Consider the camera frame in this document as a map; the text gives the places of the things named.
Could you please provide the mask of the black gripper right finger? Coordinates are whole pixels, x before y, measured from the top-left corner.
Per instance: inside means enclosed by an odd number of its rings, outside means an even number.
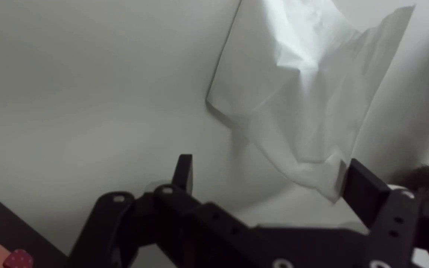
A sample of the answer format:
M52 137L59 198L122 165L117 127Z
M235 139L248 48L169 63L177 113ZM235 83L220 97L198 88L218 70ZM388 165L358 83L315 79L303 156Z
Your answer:
M390 186L352 159L342 198L367 228L358 268L420 268L414 250L429 255L429 167L408 171Z

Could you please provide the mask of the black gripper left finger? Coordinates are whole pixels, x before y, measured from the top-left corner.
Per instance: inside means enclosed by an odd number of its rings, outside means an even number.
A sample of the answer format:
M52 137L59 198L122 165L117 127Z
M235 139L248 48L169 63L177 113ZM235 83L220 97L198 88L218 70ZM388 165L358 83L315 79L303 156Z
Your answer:
M250 268L241 241L247 226L192 197L192 162L192 155L180 155L172 179L138 198L128 192L99 197L66 268L129 268L147 246L157 246L175 268Z

